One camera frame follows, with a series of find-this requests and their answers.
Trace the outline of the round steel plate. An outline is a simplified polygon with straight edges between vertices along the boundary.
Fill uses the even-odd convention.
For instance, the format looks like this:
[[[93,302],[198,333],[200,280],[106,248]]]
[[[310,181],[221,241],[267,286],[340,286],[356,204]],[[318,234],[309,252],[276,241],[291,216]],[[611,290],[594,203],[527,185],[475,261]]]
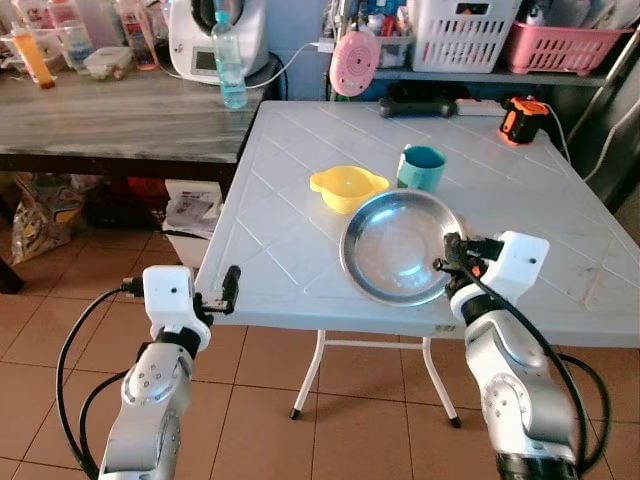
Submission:
[[[358,291],[384,305],[434,301],[449,275],[433,264],[445,257],[445,237],[468,237],[465,224],[440,198],[421,189],[372,196],[349,219],[340,265]]]

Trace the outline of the white plastic folding table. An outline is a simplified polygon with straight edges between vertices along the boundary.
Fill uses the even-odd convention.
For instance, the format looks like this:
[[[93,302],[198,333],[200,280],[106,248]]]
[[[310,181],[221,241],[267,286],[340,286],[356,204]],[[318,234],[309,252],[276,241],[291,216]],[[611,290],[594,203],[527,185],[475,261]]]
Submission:
[[[518,300],[557,346],[635,347],[640,261],[634,241],[585,180],[540,133],[527,146],[500,140],[485,116],[384,119],[370,102],[266,101],[239,160],[196,279],[218,297],[241,269],[225,323],[298,330],[458,337],[447,302],[397,308],[357,291],[340,268],[346,215],[312,191],[312,175],[362,166],[393,177],[403,147],[445,155],[438,196],[471,236],[504,230],[548,241],[538,282]]]

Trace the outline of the teal plastic cup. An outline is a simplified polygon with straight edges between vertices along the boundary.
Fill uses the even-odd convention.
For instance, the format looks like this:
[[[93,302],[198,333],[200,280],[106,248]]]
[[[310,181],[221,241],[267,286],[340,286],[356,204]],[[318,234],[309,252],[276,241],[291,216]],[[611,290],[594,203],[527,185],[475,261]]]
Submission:
[[[433,147],[406,145],[399,156],[396,187],[436,193],[447,165],[447,156]]]

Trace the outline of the yellow plastic bowl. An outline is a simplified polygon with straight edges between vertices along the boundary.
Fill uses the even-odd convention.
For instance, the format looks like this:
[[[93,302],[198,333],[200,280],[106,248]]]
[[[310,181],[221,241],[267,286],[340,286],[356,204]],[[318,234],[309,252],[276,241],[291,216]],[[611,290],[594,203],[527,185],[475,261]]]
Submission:
[[[362,166],[340,165],[308,178],[312,192],[319,193],[326,209],[351,215],[372,196],[390,188],[390,182]]]

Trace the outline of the orange black device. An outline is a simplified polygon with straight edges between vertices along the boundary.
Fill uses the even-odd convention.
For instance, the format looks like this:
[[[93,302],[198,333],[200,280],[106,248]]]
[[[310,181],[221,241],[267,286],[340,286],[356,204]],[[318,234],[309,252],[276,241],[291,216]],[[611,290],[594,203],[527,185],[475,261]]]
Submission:
[[[512,146],[530,145],[550,115],[548,106],[532,97],[512,97],[503,102],[503,108],[506,114],[499,133],[503,141]]]

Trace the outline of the printed clear plastic bag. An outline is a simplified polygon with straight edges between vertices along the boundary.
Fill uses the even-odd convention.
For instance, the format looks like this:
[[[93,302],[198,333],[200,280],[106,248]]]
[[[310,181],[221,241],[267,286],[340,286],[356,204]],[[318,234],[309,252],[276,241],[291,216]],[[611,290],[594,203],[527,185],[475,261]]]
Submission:
[[[24,262],[70,242],[81,224],[84,195],[96,186],[92,175],[18,172],[12,255]]]

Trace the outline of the dark wooden marbled table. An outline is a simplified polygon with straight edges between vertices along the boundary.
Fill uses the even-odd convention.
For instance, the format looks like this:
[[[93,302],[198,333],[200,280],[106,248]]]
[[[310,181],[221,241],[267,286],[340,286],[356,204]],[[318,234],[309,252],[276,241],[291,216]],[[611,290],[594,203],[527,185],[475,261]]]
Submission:
[[[0,76],[0,172],[46,172],[216,182],[227,192],[260,102],[225,108],[218,87],[133,72],[120,81],[76,73],[41,90]]]

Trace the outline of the white plastic basket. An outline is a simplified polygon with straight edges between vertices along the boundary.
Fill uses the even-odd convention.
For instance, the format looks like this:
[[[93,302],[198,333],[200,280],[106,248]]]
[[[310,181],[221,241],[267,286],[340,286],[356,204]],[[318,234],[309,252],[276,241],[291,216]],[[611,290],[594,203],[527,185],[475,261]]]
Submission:
[[[522,0],[411,0],[411,68],[489,73]]]

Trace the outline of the pink round device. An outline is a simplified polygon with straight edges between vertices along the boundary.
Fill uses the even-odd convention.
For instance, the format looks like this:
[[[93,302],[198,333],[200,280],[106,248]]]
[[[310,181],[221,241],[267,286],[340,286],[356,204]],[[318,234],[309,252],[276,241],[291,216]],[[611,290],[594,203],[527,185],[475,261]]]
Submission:
[[[346,97],[361,95],[372,83],[380,64],[379,38],[352,31],[335,42],[329,65],[329,83],[335,93]]]

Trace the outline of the pink plastic basket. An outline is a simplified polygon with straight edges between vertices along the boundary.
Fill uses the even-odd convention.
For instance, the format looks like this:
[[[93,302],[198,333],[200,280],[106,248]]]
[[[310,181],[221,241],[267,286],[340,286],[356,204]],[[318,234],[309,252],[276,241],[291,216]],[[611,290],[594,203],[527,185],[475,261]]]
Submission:
[[[513,24],[500,59],[511,72],[589,76],[623,35],[634,29],[593,29]]]

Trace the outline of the clear water bottle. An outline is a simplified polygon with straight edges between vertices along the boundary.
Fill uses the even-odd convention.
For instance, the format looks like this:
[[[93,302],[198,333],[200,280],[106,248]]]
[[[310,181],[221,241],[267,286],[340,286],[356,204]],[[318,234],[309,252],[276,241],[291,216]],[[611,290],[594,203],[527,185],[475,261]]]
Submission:
[[[229,109],[242,109],[247,105],[246,86],[236,33],[225,10],[215,10],[215,26],[211,28],[215,63],[218,69],[221,100]]]

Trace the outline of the white kitchen appliance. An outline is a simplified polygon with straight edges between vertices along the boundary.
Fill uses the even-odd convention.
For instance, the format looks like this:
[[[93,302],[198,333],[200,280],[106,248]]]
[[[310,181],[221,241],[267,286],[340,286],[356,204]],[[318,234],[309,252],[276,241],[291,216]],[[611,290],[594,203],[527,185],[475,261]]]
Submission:
[[[168,10],[170,59],[178,76],[187,81],[218,83],[214,41],[210,32],[216,12],[228,12],[239,42],[239,58],[246,77],[265,67],[266,6],[268,0],[172,0]]]

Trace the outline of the small clear lidded container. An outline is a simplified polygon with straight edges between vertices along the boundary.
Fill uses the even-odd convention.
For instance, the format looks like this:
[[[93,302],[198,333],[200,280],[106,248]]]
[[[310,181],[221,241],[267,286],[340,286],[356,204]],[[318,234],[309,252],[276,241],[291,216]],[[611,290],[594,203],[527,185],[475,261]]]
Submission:
[[[120,81],[133,67],[128,47],[100,47],[84,59],[84,69],[95,81]]]

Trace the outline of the brown sauce bottle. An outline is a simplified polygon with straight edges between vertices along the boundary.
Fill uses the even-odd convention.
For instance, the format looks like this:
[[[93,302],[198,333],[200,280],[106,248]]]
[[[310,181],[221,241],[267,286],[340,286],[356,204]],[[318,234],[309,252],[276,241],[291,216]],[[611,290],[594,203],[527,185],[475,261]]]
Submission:
[[[145,5],[141,0],[115,0],[115,9],[124,29],[125,41],[132,51],[134,64],[140,70],[159,68],[151,22]]]

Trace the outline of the clear plastic jar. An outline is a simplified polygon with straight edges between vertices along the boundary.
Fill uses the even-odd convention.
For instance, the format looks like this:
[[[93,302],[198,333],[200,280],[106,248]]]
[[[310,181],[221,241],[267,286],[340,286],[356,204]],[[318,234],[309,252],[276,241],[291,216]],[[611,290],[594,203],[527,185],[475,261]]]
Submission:
[[[81,12],[74,0],[47,0],[51,22],[54,23],[58,31],[61,45],[63,45],[64,56],[67,63],[76,70],[77,73],[87,76],[90,73],[86,60],[95,51],[91,37],[84,26]]]

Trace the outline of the tall orange bottle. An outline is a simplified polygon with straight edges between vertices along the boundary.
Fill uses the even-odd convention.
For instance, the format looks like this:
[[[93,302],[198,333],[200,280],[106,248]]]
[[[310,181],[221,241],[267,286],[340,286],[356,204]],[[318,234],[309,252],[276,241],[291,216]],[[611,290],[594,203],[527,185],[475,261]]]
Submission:
[[[55,77],[44,60],[40,45],[29,29],[14,24],[12,38],[15,49],[19,52],[23,63],[27,65],[29,76],[41,90],[52,90],[56,86]]]

